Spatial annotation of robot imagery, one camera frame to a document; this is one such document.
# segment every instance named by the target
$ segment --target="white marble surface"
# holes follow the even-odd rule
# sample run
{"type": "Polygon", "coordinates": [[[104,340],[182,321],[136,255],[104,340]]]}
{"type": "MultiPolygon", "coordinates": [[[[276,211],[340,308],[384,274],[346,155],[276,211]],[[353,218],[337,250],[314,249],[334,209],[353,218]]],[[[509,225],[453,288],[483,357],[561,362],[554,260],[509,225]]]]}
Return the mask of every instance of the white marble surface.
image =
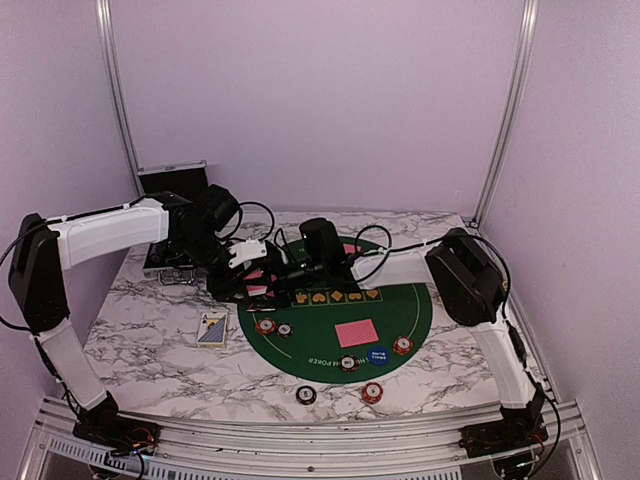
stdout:
{"type": "MultiPolygon", "coordinates": [[[[462,226],[459,216],[446,213],[280,213],[278,226],[293,241],[299,238],[300,222],[319,215],[332,220],[343,235],[353,236],[372,223],[384,225],[393,234],[394,246],[462,226]]],[[[266,233],[266,220],[266,215],[246,215],[237,236],[266,233]]],[[[384,244],[381,232],[369,233],[365,238],[384,244]]],[[[433,286],[434,316],[427,340],[409,362],[376,380],[384,396],[380,403],[367,405],[360,397],[363,384],[316,384],[271,366],[245,339],[235,305],[213,301],[202,282],[163,287],[146,279],[145,253],[146,247],[136,247],[127,256],[85,347],[123,410],[191,419],[311,422],[413,415],[498,400],[482,352],[437,304],[433,286]],[[226,349],[196,347],[201,315],[218,311],[230,314],[226,349]],[[302,384],[318,392],[311,406],[295,399],[302,384]]]]}

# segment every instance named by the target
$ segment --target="ventilation grille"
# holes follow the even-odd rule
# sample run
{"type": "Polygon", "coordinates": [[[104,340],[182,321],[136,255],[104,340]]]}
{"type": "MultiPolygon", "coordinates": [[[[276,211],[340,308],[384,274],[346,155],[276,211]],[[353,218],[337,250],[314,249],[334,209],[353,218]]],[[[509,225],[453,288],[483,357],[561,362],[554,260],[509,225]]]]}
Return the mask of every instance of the ventilation grille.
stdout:
{"type": "MultiPolygon", "coordinates": [[[[105,468],[114,472],[139,472],[140,461],[138,458],[113,458],[107,455],[108,450],[94,445],[85,445],[74,439],[52,436],[49,443],[49,451],[67,458],[73,458],[82,463],[88,463],[96,467],[105,468]]],[[[154,480],[274,480],[274,477],[260,475],[225,475],[214,472],[203,472],[199,469],[188,467],[173,467],[158,464],[153,457],[146,457],[145,478],[154,480]]],[[[359,477],[362,480],[462,480],[459,467],[451,467],[442,470],[414,473],[412,475],[383,475],[372,477],[359,477]]]]}

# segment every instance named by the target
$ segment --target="metal frame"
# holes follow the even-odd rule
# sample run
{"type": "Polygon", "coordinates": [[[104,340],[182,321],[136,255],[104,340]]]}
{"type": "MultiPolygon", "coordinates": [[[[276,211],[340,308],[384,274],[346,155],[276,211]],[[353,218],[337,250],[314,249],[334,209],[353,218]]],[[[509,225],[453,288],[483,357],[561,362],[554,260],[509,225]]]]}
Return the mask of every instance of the metal frame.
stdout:
{"type": "MultiPolygon", "coordinates": [[[[599,480],[584,422],[576,402],[559,406],[562,440],[568,440],[582,480],[599,480]]],[[[551,444],[557,432],[553,411],[543,411],[551,444]]],[[[384,420],[333,423],[194,421],[136,414],[162,427],[158,449],[145,456],[147,478],[261,480],[351,478],[455,480],[459,467],[506,456],[469,459],[458,446],[459,429],[500,418],[498,404],[384,420]]],[[[137,472],[137,459],[104,465],[108,449],[72,435],[75,417],[59,399],[44,399],[23,458],[20,480],[41,475],[48,452],[102,466],[137,472]]],[[[526,451],[514,450],[507,455],[526,451]]]]}
{"type": "Polygon", "coordinates": [[[131,127],[127,117],[127,109],[122,91],[122,82],[120,80],[120,71],[118,69],[118,57],[116,55],[116,43],[113,36],[113,28],[111,25],[111,2],[110,0],[96,0],[96,11],[98,15],[98,27],[100,30],[100,39],[103,48],[104,61],[107,69],[107,77],[109,80],[109,88],[111,91],[111,100],[118,121],[118,129],[120,131],[120,139],[124,147],[129,171],[133,181],[137,195],[142,195],[142,185],[138,179],[138,156],[133,143],[131,127]]]}
{"type": "Polygon", "coordinates": [[[493,199],[493,195],[498,185],[500,172],[504,166],[513,122],[524,91],[529,64],[531,63],[533,33],[535,31],[537,18],[538,0],[525,0],[524,10],[522,12],[522,24],[520,26],[520,37],[518,38],[516,60],[513,67],[513,74],[511,76],[511,85],[509,86],[507,104],[502,116],[502,123],[500,124],[496,145],[491,156],[489,171],[487,172],[487,177],[485,178],[484,186],[480,193],[480,199],[478,200],[476,211],[473,214],[472,225],[477,228],[482,226],[487,215],[491,205],[491,200],[493,199]]]}

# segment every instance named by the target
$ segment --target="deck of cards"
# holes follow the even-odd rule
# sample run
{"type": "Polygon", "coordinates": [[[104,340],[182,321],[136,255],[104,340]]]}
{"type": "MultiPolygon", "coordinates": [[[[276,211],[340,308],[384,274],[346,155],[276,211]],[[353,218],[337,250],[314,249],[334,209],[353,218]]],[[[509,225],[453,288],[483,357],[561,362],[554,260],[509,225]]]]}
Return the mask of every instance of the deck of cards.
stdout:
{"type": "Polygon", "coordinates": [[[198,327],[198,347],[224,348],[227,340],[226,313],[205,313],[198,327]]]}

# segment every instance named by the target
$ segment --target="poker table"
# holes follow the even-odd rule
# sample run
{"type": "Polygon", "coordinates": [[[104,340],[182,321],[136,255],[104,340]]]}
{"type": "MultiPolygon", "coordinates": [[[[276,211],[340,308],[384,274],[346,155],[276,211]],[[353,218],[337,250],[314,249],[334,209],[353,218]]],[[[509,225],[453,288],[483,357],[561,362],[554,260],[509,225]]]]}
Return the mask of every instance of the poker table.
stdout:
{"type": "MultiPolygon", "coordinates": [[[[340,237],[345,250],[354,239],[340,237]]],[[[379,245],[359,241],[365,250],[379,245]]],[[[297,259],[306,257],[303,242],[290,244],[297,259]]],[[[240,326],[255,351],[274,367],[296,377],[331,384],[371,380],[401,367],[427,338],[433,315],[431,297],[424,284],[385,286],[360,293],[344,293],[319,284],[298,291],[289,308],[275,312],[238,309],[240,326]],[[292,333],[264,335],[257,325],[265,318],[292,333]],[[413,348],[394,351],[398,337],[409,338],[413,348]],[[343,371],[344,356],[357,359],[355,371],[343,371]]]]}

